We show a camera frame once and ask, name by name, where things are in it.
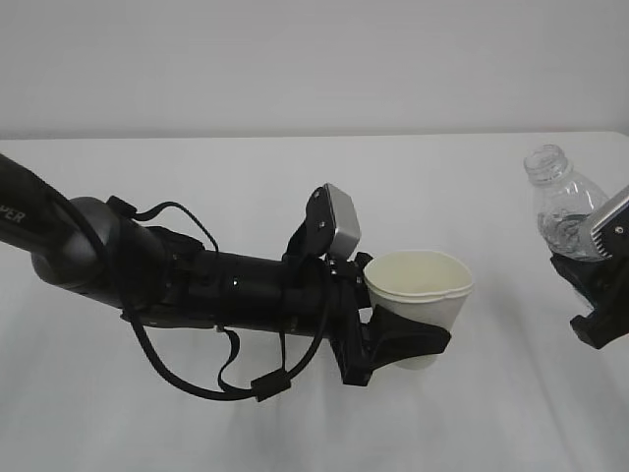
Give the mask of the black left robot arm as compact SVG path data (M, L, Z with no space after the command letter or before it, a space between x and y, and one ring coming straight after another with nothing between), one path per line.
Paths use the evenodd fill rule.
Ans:
M138 211L117 198L69 200L10 158L1 161L1 239L30 254L46 283L118 309L149 363L168 383L217 401L267 399L291 386L327 341L344 384L364 386L397 361L442 353L451 335L374 299L370 255L358 251L360 228L351 198L331 184L311 194L305 217L278 261L222 252L156 226L160 207ZM248 387L220 382L208 390L172 373L147 330L213 328L230 353L239 329L301 335L311 343L293 367Z

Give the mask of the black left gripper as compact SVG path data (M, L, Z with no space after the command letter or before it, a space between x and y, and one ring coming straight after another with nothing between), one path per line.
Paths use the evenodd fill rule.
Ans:
M371 306L364 269L372 260L358 252L352 261L328 257L331 308L326 335L343 384L367 386L372 371L398 364L425 369L444 353L451 333L434 324L412 321L376 305L367 326L360 310Z

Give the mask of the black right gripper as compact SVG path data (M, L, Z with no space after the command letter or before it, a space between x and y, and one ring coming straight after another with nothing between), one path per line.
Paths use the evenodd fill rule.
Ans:
M585 344L602 349L628 334L628 261L616 258L577 261L553 253L550 262L578 297L591 308L570 325Z

